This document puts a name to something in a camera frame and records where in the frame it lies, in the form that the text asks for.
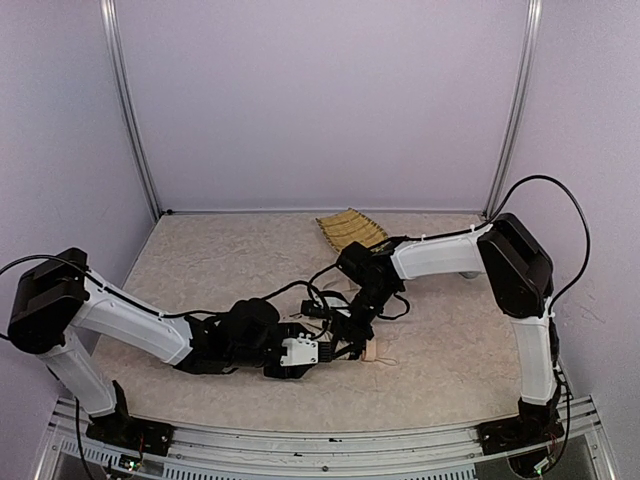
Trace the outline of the beige folding umbrella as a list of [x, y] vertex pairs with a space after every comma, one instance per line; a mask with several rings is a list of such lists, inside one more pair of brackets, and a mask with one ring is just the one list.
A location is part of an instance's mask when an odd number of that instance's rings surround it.
[[[367, 299], [361, 295], [360, 293], [356, 294], [352, 300], [348, 300], [342, 293], [333, 291], [333, 290], [324, 290], [314, 293], [310, 292], [310, 298], [306, 300], [323, 300], [325, 297], [334, 296], [334, 297], [342, 297], [345, 299], [350, 305], [350, 311], [355, 312], [356, 310], [365, 310], [370, 309], [375, 311], [375, 318], [379, 320], [385, 321], [395, 321], [400, 317], [406, 315], [410, 311], [410, 304], [408, 301], [398, 294], [393, 294], [393, 296], [399, 300], [401, 303], [405, 305], [405, 311], [397, 314], [395, 316], [385, 316], [383, 313], [384, 307], [379, 306], [375, 307], [373, 304], [369, 304]], [[383, 365], [387, 366], [397, 366], [399, 362], [394, 358], [386, 358], [381, 355], [379, 352], [378, 344], [376, 343], [376, 339], [373, 337], [371, 340], [366, 342], [366, 346], [363, 350], [356, 350], [352, 346], [348, 346], [342, 342], [335, 343], [334, 342], [334, 321], [330, 326], [326, 326], [321, 320], [311, 319], [308, 317], [304, 317], [301, 314], [301, 306], [300, 312], [291, 314], [290, 317], [295, 319], [298, 323], [305, 324], [309, 329], [316, 330], [314, 334], [314, 338], [318, 339], [320, 342], [330, 342], [333, 350], [333, 360], [346, 360], [346, 361], [363, 361], [363, 362], [379, 362]]]

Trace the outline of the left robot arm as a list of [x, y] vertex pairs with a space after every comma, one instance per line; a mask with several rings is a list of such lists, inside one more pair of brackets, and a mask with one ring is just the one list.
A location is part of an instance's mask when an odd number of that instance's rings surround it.
[[298, 323], [283, 323], [259, 298], [222, 313], [168, 313], [127, 296], [70, 248], [36, 254], [19, 279], [7, 340], [41, 359], [93, 419], [127, 416], [122, 388], [107, 379], [77, 337], [91, 330], [142, 350], [191, 375], [260, 368], [274, 378], [302, 377], [329, 358], [328, 344]]

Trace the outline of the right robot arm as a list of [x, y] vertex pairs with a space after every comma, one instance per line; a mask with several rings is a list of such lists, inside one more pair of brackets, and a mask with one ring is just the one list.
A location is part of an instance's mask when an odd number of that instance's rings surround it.
[[520, 407], [555, 401], [557, 348], [552, 338], [553, 263], [513, 214], [478, 227], [433, 236], [353, 242], [338, 269], [359, 286], [335, 333], [347, 342], [372, 339], [373, 320], [409, 280], [440, 274], [484, 274], [499, 310], [510, 318], [521, 368]]

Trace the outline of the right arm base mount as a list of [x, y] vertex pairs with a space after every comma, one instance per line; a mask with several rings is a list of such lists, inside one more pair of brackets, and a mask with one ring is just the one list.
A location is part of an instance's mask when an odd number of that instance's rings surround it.
[[522, 403], [516, 416], [477, 426], [484, 455], [521, 449], [562, 437], [564, 427], [555, 407]]

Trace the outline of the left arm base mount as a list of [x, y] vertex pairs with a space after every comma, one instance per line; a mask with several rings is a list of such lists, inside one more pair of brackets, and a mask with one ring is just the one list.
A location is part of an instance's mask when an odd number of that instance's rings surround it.
[[166, 457], [173, 439], [171, 424], [133, 417], [115, 411], [101, 417], [90, 417], [86, 436], [102, 443]]

